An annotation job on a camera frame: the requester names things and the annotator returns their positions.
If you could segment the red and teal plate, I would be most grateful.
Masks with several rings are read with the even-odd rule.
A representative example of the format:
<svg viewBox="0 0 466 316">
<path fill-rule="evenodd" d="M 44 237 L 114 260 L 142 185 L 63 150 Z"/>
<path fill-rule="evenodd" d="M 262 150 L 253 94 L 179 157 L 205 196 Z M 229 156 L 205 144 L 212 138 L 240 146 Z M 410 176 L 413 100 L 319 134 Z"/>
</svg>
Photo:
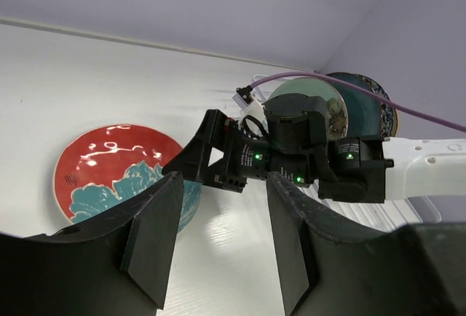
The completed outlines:
<svg viewBox="0 0 466 316">
<path fill-rule="evenodd" d="M 181 149 L 170 136 L 141 125 L 89 130 L 58 158 L 55 201 L 72 224 L 85 221 L 154 185 Z"/>
</svg>

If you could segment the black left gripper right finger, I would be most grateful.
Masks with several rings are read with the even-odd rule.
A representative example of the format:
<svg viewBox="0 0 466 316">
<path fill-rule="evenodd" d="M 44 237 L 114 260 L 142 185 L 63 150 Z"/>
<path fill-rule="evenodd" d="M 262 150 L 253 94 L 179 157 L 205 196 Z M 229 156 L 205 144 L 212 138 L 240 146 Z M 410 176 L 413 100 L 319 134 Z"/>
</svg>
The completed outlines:
<svg viewBox="0 0 466 316">
<path fill-rule="evenodd" d="M 270 173 L 266 191 L 287 315 L 463 315 L 465 225 L 356 223 Z"/>
</svg>

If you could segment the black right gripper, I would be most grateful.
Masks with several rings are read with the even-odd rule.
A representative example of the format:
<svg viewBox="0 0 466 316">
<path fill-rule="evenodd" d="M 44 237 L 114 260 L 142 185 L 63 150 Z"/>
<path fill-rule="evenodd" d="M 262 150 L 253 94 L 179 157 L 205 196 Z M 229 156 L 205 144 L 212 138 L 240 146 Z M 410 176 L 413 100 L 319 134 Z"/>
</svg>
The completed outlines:
<svg viewBox="0 0 466 316">
<path fill-rule="evenodd" d="M 188 181 L 241 193 L 247 178 L 240 175 L 240 152 L 248 142 L 238 122 L 218 109 L 208 109 L 188 144 L 163 168 Z"/>
</svg>

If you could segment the blue floral patterned plate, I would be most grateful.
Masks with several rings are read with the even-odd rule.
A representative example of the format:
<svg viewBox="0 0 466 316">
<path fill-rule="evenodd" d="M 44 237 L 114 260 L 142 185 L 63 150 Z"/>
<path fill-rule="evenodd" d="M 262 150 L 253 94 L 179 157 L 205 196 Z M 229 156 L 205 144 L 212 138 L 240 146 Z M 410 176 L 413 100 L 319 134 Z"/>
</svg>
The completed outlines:
<svg viewBox="0 0 466 316">
<path fill-rule="evenodd" d="M 357 74 L 357 77 L 361 78 L 372 90 L 373 92 L 386 99 L 390 100 L 388 94 L 385 92 L 384 88 L 372 78 Z M 395 137 L 398 132 L 398 111 L 393 108 L 391 105 L 386 103 L 380 103 L 381 109 L 381 136 Z"/>
</svg>

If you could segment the mint green flower plate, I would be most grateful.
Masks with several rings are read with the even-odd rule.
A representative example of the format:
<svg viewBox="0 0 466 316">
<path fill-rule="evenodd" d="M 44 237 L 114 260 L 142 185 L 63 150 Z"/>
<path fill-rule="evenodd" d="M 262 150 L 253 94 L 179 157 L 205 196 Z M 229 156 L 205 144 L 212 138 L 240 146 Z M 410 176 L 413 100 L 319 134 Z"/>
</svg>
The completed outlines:
<svg viewBox="0 0 466 316">
<path fill-rule="evenodd" d="M 300 93 L 323 98 L 327 106 L 328 140 L 338 140 L 347 135 L 349 118 L 346 104 L 337 89 L 329 83 L 316 78 L 289 79 L 274 90 L 269 99 L 286 93 Z"/>
</svg>

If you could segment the dark teal plate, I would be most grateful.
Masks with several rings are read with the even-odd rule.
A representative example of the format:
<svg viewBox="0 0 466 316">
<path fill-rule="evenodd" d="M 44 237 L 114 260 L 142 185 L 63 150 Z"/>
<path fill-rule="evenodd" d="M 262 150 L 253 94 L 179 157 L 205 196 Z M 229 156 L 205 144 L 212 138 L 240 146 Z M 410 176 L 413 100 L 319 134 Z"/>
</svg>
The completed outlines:
<svg viewBox="0 0 466 316">
<path fill-rule="evenodd" d="M 379 135 L 381 132 L 381 108 L 379 101 L 341 84 L 331 83 L 347 106 L 348 137 Z"/>
</svg>

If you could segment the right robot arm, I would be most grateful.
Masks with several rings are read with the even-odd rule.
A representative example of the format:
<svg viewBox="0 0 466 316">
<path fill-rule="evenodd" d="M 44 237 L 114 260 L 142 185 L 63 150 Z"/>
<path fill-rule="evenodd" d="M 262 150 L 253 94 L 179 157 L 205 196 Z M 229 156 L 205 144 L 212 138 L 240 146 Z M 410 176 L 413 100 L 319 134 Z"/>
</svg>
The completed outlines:
<svg viewBox="0 0 466 316">
<path fill-rule="evenodd" d="M 210 109 L 163 170 L 235 192 L 250 179 L 266 181 L 286 315 L 463 315 L 463 223 L 383 232 L 323 204 L 463 194 L 462 141 L 330 141 L 327 121 L 324 99 L 298 93 L 240 121 Z"/>
</svg>

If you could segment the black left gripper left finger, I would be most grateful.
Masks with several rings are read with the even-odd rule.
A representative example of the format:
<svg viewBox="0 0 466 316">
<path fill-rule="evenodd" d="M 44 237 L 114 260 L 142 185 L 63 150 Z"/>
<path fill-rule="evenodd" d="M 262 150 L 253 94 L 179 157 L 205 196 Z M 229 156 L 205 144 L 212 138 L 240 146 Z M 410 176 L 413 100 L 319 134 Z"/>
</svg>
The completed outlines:
<svg viewBox="0 0 466 316">
<path fill-rule="evenodd" d="M 165 306 L 183 203 L 172 172 L 52 235 L 1 236 L 3 315 L 155 315 Z"/>
</svg>

